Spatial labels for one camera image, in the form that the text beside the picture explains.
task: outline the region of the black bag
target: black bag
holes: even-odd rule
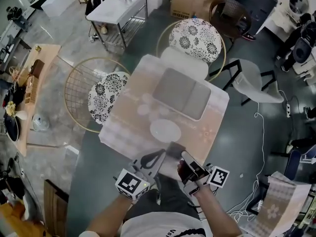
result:
[[[86,16],[89,15],[100,4],[101,4],[101,0],[88,0],[87,6],[85,8],[85,15]]]

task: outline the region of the power strip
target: power strip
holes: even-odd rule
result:
[[[291,117],[291,107],[289,103],[286,104],[286,117],[290,118]]]

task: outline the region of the gold wire chair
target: gold wire chair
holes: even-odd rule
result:
[[[102,80],[106,74],[123,68],[130,72],[121,63],[105,57],[92,57],[81,61],[69,73],[65,84],[65,106],[71,118],[82,128],[99,133],[99,130],[88,128],[89,122],[93,120],[88,109],[88,95],[97,82]]]

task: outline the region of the floral cushion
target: floral cushion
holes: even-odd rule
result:
[[[205,62],[213,62],[221,52],[221,38],[215,27],[199,18],[185,19],[175,25],[169,45]]]
[[[106,74],[101,81],[93,85],[88,96],[88,109],[98,124],[103,124],[108,118],[128,78],[128,73],[113,72]]]

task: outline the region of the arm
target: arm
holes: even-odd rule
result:
[[[96,232],[100,237],[116,236],[131,204],[132,200],[120,194],[109,207],[90,222],[87,231]]]
[[[237,237],[241,231],[237,223],[223,210],[208,185],[194,194],[203,210],[211,231],[216,237]]]

